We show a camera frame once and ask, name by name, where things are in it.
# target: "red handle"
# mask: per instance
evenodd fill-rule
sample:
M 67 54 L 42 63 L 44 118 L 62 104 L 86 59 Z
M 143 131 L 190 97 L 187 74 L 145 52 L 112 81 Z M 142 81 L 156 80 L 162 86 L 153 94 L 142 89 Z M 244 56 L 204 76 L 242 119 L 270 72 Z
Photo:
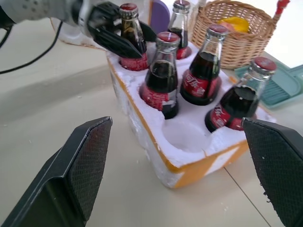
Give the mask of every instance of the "red handle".
M 290 0 L 279 0 L 277 3 L 276 15 L 281 15 Z

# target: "textured gripper pad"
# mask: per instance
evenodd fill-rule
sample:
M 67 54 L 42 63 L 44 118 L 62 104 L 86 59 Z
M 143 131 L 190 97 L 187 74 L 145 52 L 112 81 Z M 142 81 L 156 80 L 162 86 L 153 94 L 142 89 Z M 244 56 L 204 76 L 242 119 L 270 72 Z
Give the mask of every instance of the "textured gripper pad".
M 86 221 L 90 218 L 102 180 L 112 126 L 108 118 L 87 135 L 69 172 L 69 184 Z
M 303 227 L 302 159 L 276 130 L 249 119 L 243 128 L 258 178 L 281 221 Z

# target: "coca-cola bottle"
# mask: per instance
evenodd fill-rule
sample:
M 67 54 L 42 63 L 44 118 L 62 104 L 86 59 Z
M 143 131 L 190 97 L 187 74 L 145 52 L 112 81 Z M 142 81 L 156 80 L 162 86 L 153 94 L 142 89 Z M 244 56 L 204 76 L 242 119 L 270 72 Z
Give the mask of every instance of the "coca-cola bottle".
M 157 35 L 157 51 L 141 86 L 140 95 L 147 105 L 162 111 L 165 119 L 178 113 L 176 51 L 180 38 L 171 32 Z
M 264 57 L 253 59 L 244 77 L 206 115 L 205 124 L 208 130 L 213 132 L 223 126 L 243 130 L 242 118 L 256 118 L 259 99 L 275 70 L 276 64 L 272 60 Z
M 202 48 L 185 71 L 180 93 L 195 105 L 210 104 L 221 86 L 220 57 L 223 41 L 228 30 L 222 25 L 211 25 Z
M 188 49 L 187 18 L 190 3 L 185 0 L 176 0 L 173 5 L 173 13 L 169 22 L 169 32 L 173 32 L 180 37 L 180 44 L 177 50 L 177 59 L 183 59 L 190 52 Z
M 122 19 L 121 36 L 129 40 L 142 54 L 142 58 L 128 59 L 120 58 L 122 67 L 132 71 L 141 71 L 148 68 L 147 48 L 143 32 L 139 22 L 139 11 L 136 4 L 126 3 L 120 6 Z

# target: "teal tray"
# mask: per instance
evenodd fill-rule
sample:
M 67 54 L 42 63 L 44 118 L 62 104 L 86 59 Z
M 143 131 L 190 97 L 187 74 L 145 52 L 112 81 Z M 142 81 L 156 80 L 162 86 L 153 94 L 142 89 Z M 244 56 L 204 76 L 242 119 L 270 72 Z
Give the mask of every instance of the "teal tray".
M 303 98 L 303 65 L 292 69 L 279 62 L 276 65 L 276 73 L 261 96 L 262 104 L 268 109 Z M 248 66 L 235 69 L 237 78 L 243 77 L 247 69 Z

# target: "bottle cap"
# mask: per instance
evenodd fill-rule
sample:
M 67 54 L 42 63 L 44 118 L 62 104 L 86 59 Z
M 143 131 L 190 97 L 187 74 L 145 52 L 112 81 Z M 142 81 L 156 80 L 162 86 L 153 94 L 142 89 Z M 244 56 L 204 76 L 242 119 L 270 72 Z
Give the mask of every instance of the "bottle cap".
M 190 9 L 190 3 L 185 0 L 176 0 L 173 5 L 173 11 L 178 12 L 178 10 L 184 10 L 186 12 L 189 12 Z
M 276 72 L 276 64 L 265 57 L 256 57 L 251 61 L 251 69 L 262 75 L 273 75 Z
M 136 4 L 125 3 L 120 6 L 119 12 L 122 19 L 133 19 L 138 16 L 139 9 Z
M 225 36 L 228 34 L 228 32 L 229 31 L 226 27 L 224 27 L 223 25 L 217 25 L 217 24 L 210 25 L 207 30 L 207 33 L 209 35 L 213 35 L 213 36 L 217 36 L 217 37 Z
M 172 32 L 160 32 L 157 35 L 156 44 L 157 47 L 172 47 L 176 48 L 179 46 L 180 38 L 178 35 Z

